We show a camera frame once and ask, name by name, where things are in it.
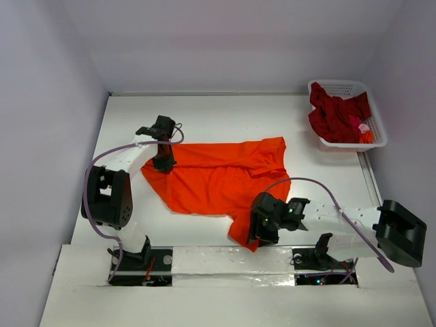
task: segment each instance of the white table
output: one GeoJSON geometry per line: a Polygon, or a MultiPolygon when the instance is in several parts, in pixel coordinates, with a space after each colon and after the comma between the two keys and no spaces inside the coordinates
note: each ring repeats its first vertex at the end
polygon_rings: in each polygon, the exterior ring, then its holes
{"type": "MultiPolygon", "coordinates": [[[[127,144],[140,126],[152,125],[161,114],[183,123],[189,143],[283,136],[290,176],[323,182],[343,206],[378,205],[365,178],[371,172],[362,170],[357,154],[318,151],[309,112],[307,96],[110,97],[95,154],[127,144]]],[[[227,237],[229,217],[174,214],[141,173],[132,181],[132,193],[131,220],[147,233],[152,246],[172,246],[175,251],[235,247],[227,237]]],[[[289,198],[293,196],[330,203],[323,189],[307,182],[294,182],[289,198]]],[[[279,235],[281,246],[313,245],[319,238],[302,231],[279,235]]],[[[42,326],[431,326],[413,270],[394,265],[396,273],[391,275],[375,259],[359,263],[360,288],[247,287],[205,280],[180,287],[109,287],[105,248],[111,245],[78,216],[72,244],[63,247],[59,258],[42,326]]],[[[252,259],[252,253],[243,255],[252,259]]],[[[215,259],[209,255],[210,262],[215,259]]]]}

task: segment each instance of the orange cloth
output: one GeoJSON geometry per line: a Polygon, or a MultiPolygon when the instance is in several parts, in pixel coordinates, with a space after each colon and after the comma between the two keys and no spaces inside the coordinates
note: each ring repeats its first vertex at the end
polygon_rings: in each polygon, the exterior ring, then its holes
{"type": "MultiPolygon", "coordinates": [[[[288,178],[283,138],[227,144],[178,144],[177,161],[169,174],[157,172],[148,160],[142,173],[162,200],[176,213],[229,215],[229,236],[255,251],[259,241],[247,244],[251,203],[269,185],[288,178]]],[[[290,182],[269,193],[286,201],[290,182]]]]}
{"type": "Polygon", "coordinates": [[[374,142],[374,134],[371,131],[366,132],[360,137],[359,143],[373,143],[374,142]]]}

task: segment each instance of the gray wall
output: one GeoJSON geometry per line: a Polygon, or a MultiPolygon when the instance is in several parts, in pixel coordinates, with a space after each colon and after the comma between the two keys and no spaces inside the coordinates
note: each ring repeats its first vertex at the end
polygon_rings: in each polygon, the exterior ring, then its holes
{"type": "Polygon", "coordinates": [[[365,70],[388,132],[370,152],[383,198],[403,203],[428,226],[422,268],[416,269],[436,317],[436,1],[407,0],[365,70]]]}
{"type": "Polygon", "coordinates": [[[111,91],[359,78],[403,0],[63,0],[111,91]]]}
{"type": "Polygon", "coordinates": [[[60,1],[2,1],[0,31],[0,325],[37,326],[107,92],[60,1]]]}

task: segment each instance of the fold in cloth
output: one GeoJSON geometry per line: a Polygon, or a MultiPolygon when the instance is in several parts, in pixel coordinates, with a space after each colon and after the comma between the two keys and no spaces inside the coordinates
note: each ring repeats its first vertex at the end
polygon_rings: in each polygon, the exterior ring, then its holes
{"type": "Polygon", "coordinates": [[[350,115],[361,121],[371,117],[366,92],[344,100],[329,96],[315,82],[310,102],[316,109],[309,114],[309,122],[319,137],[331,143],[359,143],[360,132],[350,120],[350,115]]]}
{"type": "MultiPolygon", "coordinates": [[[[255,251],[259,241],[248,244],[251,203],[269,185],[289,178],[283,165],[285,149],[283,138],[178,144],[172,147],[177,164],[171,173],[157,172],[151,160],[142,167],[142,173],[176,213],[231,216],[233,223],[228,235],[255,251]]],[[[269,193],[286,201],[290,185],[290,182],[278,184],[269,193]]]]}

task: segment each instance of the laundry basket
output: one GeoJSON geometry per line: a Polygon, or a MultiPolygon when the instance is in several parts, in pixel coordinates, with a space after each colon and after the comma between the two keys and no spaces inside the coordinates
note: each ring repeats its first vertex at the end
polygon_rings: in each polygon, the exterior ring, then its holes
{"type": "Polygon", "coordinates": [[[386,137],[386,133],[384,131],[383,124],[381,122],[373,97],[369,93],[365,84],[353,80],[311,80],[308,84],[309,94],[312,92],[312,84],[314,82],[320,84],[330,96],[342,97],[343,99],[349,99],[361,93],[367,92],[369,108],[371,109],[371,117],[363,121],[363,123],[369,126],[369,129],[374,135],[374,142],[371,144],[330,143],[325,141],[325,139],[318,137],[318,147],[321,151],[364,152],[372,148],[379,148],[386,145],[388,138],[386,137]]]}

